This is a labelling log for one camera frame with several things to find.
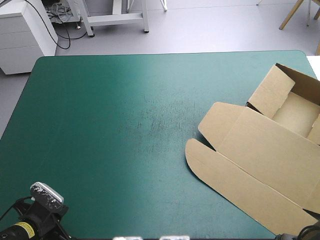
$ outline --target cardboard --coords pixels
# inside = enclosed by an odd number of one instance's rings
[[[186,144],[191,170],[275,234],[320,213],[320,82],[276,64],[247,106],[216,102]]]
[[[309,134],[320,114],[320,81],[279,63],[249,98],[247,106],[320,145]]]
[[[188,140],[185,156],[203,182],[273,233],[297,235],[303,227],[316,222],[289,199],[197,140]]]

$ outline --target yellow label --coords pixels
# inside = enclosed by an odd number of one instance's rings
[[[32,228],[32,226],[30,224],[28,224],[24,221],[19,221],[15,225],[24,228],[24,230],[28,233],[29,239],[31,239],[35,236],[35,230]]]

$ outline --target drawer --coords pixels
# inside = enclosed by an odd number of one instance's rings
[[[28,27],[23,16],[1,17],[0,34],[28,32]]]
[[[0,50],[38,45],[31,31],[0,34],[0,43]]]
[[[43,53],[39,46],[0,50],[0,68],[5,74],[29,73]]]

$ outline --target white cabinet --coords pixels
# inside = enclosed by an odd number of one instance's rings
[[[58,36],[40,0],[29,0],[41,14],[53,39]],[[40,16],[24,0],[0,7],[0,68],[5,74],[31,72],[38,58],[54,56],[56,44]]]

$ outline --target silver clamp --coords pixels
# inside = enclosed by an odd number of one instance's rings
[[[115,236],[112,240],[143,240],[140,236]],[[162,236],[159,240],[190,240],[190,237],[187,235],[171,235],[171,236]]]

